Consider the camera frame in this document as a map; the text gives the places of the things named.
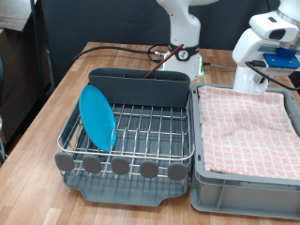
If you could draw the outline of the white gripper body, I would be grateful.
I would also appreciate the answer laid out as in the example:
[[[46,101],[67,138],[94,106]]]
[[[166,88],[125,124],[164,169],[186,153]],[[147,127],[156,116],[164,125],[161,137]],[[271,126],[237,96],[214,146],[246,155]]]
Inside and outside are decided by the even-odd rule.
[[[299,69],[299,19],[282,10],[254,15],[238,39],[232,58],[238,68],[253,73],[246,62],[252,62],[264,73],[288,76]]]

